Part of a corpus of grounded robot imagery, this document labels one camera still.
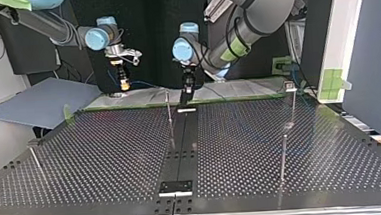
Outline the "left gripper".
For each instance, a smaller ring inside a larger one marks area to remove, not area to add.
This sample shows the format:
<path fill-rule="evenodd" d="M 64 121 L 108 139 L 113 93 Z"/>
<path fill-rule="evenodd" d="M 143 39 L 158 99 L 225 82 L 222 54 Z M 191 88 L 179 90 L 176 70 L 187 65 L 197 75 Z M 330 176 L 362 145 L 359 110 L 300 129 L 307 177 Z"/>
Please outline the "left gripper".
<path fill-rule="evenodd" d="M 191 99 L 194 96 L 194 92 L 192 91 L 192 89 L 196 83 L 195 70 L 196 70 L 196 67 L 192 65 L 182 67 L 183 89 L 181 90 L 181 95 L 179 100 L 179 104 L 181 106 L 185 106 L 188 102 L 191 101 Z"/>

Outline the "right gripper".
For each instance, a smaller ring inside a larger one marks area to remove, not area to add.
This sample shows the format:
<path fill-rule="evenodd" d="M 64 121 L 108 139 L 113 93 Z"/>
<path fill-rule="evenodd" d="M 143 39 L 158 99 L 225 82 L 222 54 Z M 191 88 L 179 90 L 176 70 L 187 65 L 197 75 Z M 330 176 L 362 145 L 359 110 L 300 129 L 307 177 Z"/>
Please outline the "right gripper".
<path fill-rule="evenodd" d="M 120 81 L 120 89 L 127 91 L 131 87 L 129 70 L 126 66 L 126 62 L 121 59 L 112 59 L 110 64 L 114 68 L 115 77 Z"/>

